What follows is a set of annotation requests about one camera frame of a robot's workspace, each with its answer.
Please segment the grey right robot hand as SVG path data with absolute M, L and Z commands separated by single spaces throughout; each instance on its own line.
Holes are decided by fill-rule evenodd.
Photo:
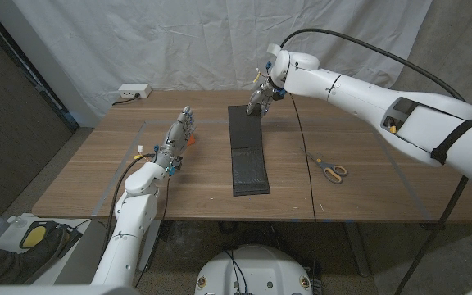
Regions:
M 273 82 L 271 78 L 266 78 L 250 97 L 247 105 L 246 114 L 248 116 L 265 116 L 268 113 L 270 105 L 274 101 L 283 99 L 280 88 Z

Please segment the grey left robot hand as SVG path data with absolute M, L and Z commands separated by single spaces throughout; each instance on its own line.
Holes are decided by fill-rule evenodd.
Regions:
M 154 162 L 163 168 L 179 169 L 183 159 L 182 154 L 195 129 L 193 111 L 190 106 L 186 106 L 164 136 Z

